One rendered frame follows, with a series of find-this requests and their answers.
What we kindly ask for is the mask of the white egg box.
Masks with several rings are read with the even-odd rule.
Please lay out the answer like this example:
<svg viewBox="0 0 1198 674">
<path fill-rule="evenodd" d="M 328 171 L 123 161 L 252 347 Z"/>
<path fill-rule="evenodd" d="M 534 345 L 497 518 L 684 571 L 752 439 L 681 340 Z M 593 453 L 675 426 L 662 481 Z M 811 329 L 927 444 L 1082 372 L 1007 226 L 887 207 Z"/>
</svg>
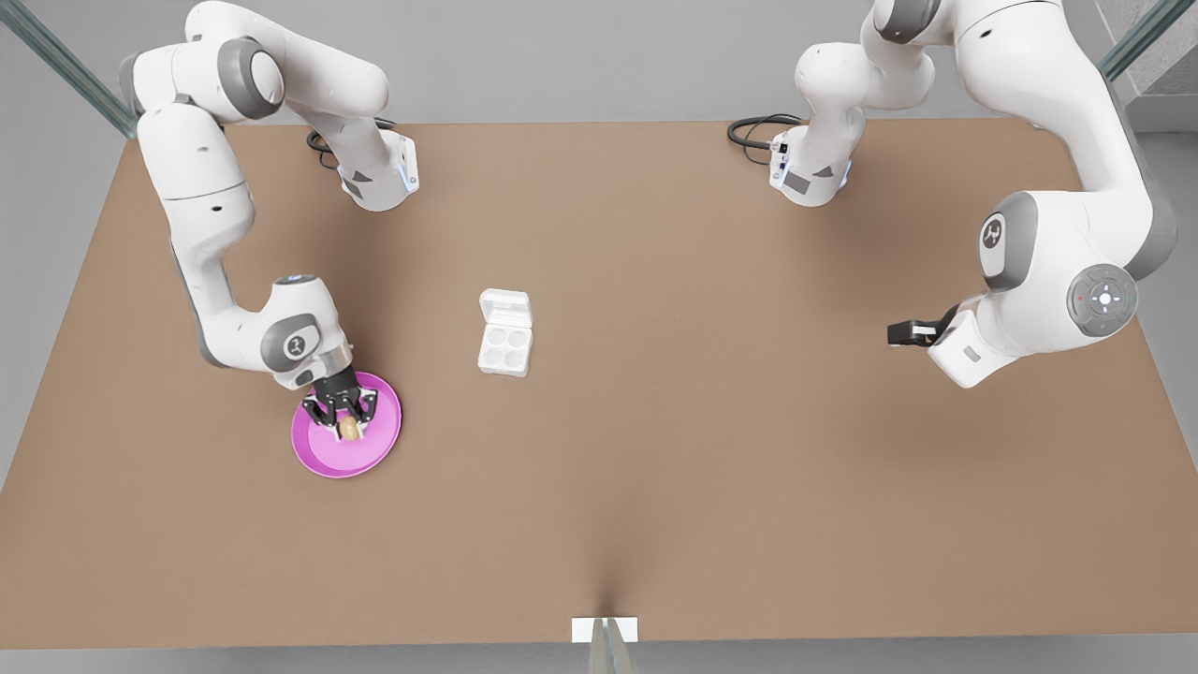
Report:
<svg viewBox="0 0 1198 674">
<path fill-rule="evenodd" d="M 533 344 L 528 295 L 488 287 L 479 298 L 485 329 L 476 366 L 483 374 L 525 378 Z"/>
</svg>

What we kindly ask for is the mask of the silver frame post with foot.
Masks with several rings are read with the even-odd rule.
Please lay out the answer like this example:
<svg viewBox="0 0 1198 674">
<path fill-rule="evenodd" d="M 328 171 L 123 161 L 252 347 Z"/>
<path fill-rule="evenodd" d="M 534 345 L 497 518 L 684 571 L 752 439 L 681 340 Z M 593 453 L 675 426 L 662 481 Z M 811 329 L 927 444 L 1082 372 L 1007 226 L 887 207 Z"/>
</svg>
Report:
<svg viewBox="0 0 1198 674">
<path fill-rule="evenodd" d="M 586 674 L 639 674 L 628 649 L 637 640 L 637 617 L 571 618 L 571 643 L 589 644 Z"/>
</svg>

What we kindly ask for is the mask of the magenta round plate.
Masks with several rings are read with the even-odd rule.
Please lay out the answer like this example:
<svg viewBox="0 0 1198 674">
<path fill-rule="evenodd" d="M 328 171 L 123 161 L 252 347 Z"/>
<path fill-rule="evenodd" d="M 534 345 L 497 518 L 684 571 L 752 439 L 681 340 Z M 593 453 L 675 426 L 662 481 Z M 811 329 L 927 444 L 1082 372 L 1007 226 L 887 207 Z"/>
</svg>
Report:
<svg viewBox="0 0 1198 674">
<path fill-rule="evenodd" d="M 313 421 L 309 406 L 325 409 L 314 391 L 309 391 L 295 411 L 290 427 L 294 453 L 300 464 L 317 476 L 347 478 L 371 470 L 385 460 L 401 432 L 403 406 L 394 389 L 373 374 L 356 374 L 356 377 L 362 388 L 362 405 L 365 411 L 373 411 L 371 421 L 359 423 L 359 439 L 339 441 L 337 427 Z"/>
</svg>

